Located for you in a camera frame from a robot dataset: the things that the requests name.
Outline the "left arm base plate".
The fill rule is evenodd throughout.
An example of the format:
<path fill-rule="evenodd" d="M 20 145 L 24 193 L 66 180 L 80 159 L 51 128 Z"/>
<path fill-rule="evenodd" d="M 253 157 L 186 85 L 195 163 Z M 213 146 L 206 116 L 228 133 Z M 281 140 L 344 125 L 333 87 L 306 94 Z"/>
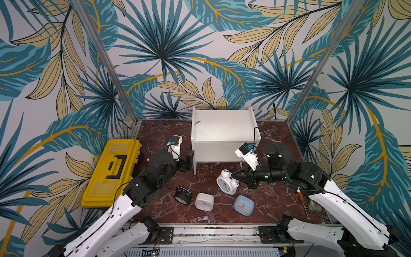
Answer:
<path fill-rule="evenodd" d="M 174 227 L 159 227 L 154 230 L 154 232 L 150 232 L 148 238 L 142 243 L 142 245 L 154 245 L 154 243 L 160 245 L 171 245 L 173 241 L 173 233 Z"/>

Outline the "white chrome twin-bell alarm clock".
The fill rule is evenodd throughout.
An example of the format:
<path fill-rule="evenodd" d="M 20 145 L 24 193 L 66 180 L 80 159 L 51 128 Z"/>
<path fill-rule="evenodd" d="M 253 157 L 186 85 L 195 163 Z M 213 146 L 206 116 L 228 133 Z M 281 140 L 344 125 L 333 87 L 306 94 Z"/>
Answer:
<path fill-rule="evenodd" d="M 232 173 L 224 169 L 216 179 L 218 187 L 228 195 L 235 195 L 240 182 L 232 177 Z"/>

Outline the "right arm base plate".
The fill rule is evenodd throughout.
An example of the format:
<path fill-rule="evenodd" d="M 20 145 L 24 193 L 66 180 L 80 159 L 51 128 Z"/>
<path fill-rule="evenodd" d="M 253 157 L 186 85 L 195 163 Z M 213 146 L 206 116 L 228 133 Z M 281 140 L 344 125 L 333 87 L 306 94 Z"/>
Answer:
<path fill-rule="evenodd" d="M 287 230 L 277 226 L 260 226 L 256 230 L 262 244 L 301 244 L 302 240 L 293 239 Z"/>

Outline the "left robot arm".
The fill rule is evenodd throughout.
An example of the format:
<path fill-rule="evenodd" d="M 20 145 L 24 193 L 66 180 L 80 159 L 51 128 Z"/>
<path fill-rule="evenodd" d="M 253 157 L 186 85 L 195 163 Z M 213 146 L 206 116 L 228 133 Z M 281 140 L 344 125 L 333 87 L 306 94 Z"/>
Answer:
<path fill-rule="evenodd" d="M 175 159 L 162 150 L 148 161 L 143 169 L 124 188 L 113 205 L 87 230 L 66 245 L 56 245 L 50 257 L 119 257 L 135 245 L 154 242 L 159 234 L 158 224 L 144 217 L 130 230 L 115 233 L 133 216 L 154 200 L 177 172 L 191 171 L 194 152 L 186 158 Z"/>

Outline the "black twin-bell alarm clock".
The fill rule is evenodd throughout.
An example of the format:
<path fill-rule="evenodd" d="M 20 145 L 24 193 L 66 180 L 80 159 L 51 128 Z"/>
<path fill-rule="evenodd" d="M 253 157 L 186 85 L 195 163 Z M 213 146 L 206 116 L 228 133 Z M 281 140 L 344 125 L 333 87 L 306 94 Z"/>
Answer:
<path fill-rule="evenodd" d="M 189 190 L 183 187 L 176 187 L 176 193 L 174 199 L 183 205 L 189 205 L 193 196 Z"/>

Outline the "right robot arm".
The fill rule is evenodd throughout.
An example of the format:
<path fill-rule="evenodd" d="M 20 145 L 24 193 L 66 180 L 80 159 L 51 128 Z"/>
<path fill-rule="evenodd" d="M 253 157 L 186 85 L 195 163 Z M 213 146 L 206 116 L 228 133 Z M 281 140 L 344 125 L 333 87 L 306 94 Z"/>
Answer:
<path fill-rule="evenodd" d="M 340 223 L 337 227 L 327 227 L 284 215 L 272 230 L 260 230 L 261 236 L 284 243 L 309 242 L 334 250 L 341 257 L 397 256 L 391 245 L 398 242 L 400 231 L 362 210 L 318 165 L 298 163 L 291 150 L 277 142 L 264 149 L 265 166 L 259 163 L 254 146 L 249 143 L 244 143 L 235 153 L 247 166 L 234 172 L 233 179 L 253 190 L 261 182 L 283 182 L 298 195 L 319 204 Z"/>

